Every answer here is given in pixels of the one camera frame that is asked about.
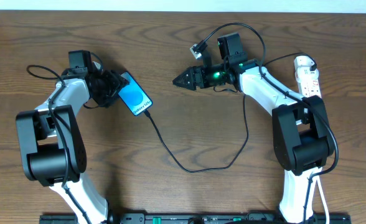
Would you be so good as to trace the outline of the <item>blue smartphone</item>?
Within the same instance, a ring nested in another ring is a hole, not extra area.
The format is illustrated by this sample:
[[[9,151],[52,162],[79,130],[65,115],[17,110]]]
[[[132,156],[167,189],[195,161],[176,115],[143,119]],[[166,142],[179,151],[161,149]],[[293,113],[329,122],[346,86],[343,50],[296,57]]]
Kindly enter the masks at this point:
[[[153,101],[129,72],[124,72],[121,76],[128,81],[128,84],[120,90],[119,97],[132,114],[138,116],[150,108]]]

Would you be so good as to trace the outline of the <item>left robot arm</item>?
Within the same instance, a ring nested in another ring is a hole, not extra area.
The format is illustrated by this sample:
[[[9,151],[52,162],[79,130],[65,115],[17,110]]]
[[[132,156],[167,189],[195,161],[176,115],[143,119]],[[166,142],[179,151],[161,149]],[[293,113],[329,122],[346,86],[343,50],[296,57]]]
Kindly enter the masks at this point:
[[[69,67],[54,75],[54,92],[16,116],[22,168],[29,180],[58,193],[73,210],[71,215],[41,215],[40,223],[119,223],[85,172],[87,154],[76,116],[89,100],[100,108],[111,106],[129,82],[105,70],[93,52],[70,51],[68,59]]]

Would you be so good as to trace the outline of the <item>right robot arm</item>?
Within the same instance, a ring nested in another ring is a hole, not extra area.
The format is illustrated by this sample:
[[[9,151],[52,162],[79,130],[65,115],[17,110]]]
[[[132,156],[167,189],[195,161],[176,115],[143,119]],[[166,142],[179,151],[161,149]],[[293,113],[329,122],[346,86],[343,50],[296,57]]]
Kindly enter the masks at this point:
[[[313,216],[314,188],[331,155],[338,155],[337,142],[329,126],[319,88],[316,61],[308,54],[295,54],[295,79],[299,90],[290,90],[275,79],[257,59],[249,59],[240,35],[217,39],[221,64],[212,63],[206,41],[190,51],[201,66],[187,68],[173,79],[175,86],[195,91],[230,84],[254,99],[272,117],[273,150],[284,169],[283,198],[279,212],[288,223],[308,223]]]

